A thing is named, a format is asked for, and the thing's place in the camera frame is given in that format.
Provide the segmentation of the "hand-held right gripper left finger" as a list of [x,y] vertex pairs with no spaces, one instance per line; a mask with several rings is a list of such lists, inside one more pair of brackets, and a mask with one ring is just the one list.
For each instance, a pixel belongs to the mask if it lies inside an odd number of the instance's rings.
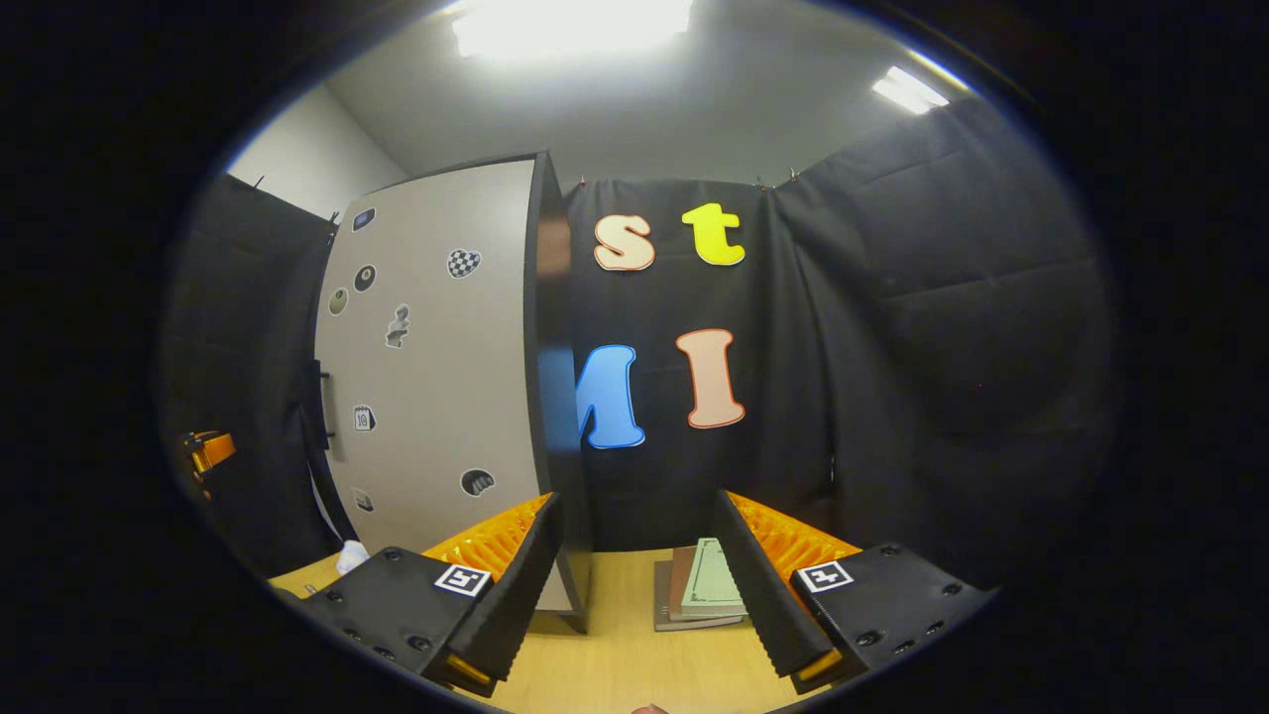
[[299,599],[299,614],[412,676],[490,695],[556,563],[561,502],[530,498],[423,552],[381,548]]

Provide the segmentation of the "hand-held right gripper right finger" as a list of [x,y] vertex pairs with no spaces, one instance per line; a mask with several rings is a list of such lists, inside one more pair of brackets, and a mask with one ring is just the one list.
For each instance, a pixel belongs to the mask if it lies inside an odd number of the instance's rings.
[[713,535],[766,658],[798,694],[893,668],[997,595],[910,547],[853,547],[730,491],[714,496]]

